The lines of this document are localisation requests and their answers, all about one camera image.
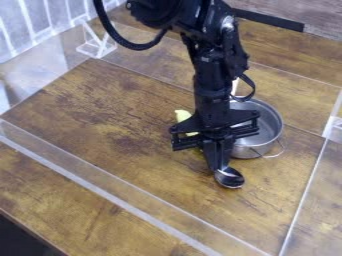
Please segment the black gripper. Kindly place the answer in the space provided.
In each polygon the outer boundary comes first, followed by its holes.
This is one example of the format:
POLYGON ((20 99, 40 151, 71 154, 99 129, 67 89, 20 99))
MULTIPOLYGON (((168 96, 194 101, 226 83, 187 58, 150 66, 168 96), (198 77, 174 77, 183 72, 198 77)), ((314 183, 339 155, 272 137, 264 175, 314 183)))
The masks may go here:
POLYGON ((244 97, 230 96, 226 90, 195 90, 195 113, 170 128, 172 150, 179 151, 203 145, 202 151, 208 168, 223 175, 228 174, 234 138, 258 134, 260 117, 258 110, 232 109, 230 99, 242 103, 252 96, 254 94, 244 97))

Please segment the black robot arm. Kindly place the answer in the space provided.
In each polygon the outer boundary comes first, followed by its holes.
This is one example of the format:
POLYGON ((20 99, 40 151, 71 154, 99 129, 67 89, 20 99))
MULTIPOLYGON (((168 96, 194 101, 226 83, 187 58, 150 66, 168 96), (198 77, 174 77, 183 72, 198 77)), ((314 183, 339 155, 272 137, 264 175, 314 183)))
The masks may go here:
POLYGON ((180 34, 195 69, 195 113, 170 129, 172 148, 200 148, 208 168, 232 176, 238 173, 228 166, 234 143, 259 130, 259 112, 230 107, 232 100, 251 99, 231 95, 235 79, 251 81, 232 8, 223 0, 128 0, 127 9, 146 26, 180 34))

